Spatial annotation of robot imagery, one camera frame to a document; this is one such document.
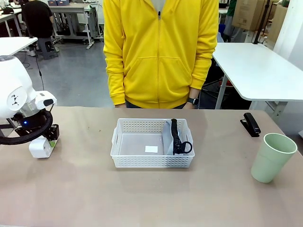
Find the yellow hoodie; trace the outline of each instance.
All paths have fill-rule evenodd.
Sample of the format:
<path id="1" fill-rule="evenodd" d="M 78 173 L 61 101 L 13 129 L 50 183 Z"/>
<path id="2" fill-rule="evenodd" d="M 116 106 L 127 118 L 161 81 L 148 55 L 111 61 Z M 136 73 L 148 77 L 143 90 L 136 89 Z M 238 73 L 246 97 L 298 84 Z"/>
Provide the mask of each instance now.
<path id="1" fill-rule="evenodd" d="M 104 0 L 110 96 L 142 108 L 174 108 L 201 89 L 217 44 L 218 0 Z"/>

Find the hoodie pocket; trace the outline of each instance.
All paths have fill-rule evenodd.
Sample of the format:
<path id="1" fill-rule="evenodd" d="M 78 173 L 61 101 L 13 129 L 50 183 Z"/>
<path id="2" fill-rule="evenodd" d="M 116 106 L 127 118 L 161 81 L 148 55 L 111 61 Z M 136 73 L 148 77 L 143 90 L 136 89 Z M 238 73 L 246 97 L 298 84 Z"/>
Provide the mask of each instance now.
<path id="1" fill-rule="evenodd" d="M 144 103 L 157 103 L 157 58 L 138 58 L 124 78 L 125 95 Z"/>
<path id="2" fill-rule="evenodd" d="M 175 102 L 189 93 L 191 73 L 179 58 L 160 58 L 160 100 Z"/>

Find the white plastic basket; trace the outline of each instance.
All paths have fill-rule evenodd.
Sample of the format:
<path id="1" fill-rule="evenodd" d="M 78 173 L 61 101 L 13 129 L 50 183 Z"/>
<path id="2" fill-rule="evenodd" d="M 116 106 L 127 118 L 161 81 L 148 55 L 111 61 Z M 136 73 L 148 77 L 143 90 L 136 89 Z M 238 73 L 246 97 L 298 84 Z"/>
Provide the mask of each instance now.
<path id="1" fill-rule="evenodd" d="M 164 155 L 162 129 L 167 119 L 118 119 L 112 138 L 111 157 L 117 168 L 189 168 L 195 156 L 189 154 Z M 185 119 L 177 119 L 182 142 L 193 144 Z M 146 153 L 146 146 L 158 148 L 157 153 Z"/>

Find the black pole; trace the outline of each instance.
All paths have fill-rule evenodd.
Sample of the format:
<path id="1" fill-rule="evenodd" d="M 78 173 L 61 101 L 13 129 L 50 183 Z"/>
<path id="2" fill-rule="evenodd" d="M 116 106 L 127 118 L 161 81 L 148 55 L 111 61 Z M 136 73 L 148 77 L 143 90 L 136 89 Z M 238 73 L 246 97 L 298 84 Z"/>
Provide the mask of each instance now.
<path id="1" fill-rule="evenodd" d="M 262 29 L 263 29 L 263 24 L 264 24 L 266 15 L 267 15 L 269 5 L 270 5 L 270 0 L 267 0 L 267 3 L 265 5 L 265 9 L 264 9 L 264 13 L 263 13 L 263 16 L 262 16 L 262 19 L 261 19 L 260 27 L 259 27 L 259 30 L 257 32 L 257 36 L 256 36 L 256 39 L 254 41 L 254 44 L 258 44 L 258 40 L 259 40 L 260 34 L 262 32 Z"/>

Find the white paper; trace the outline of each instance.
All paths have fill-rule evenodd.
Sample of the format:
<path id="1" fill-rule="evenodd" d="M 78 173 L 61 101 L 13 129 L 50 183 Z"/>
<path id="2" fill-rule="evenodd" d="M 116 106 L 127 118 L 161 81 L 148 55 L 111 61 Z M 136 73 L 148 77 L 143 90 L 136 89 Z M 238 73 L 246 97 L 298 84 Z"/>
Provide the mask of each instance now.
<path id="1" fill-rule="evenodd" d="M 145 152 L 146 153 L 157 153 L 158 146 L 145 146 Z"/>

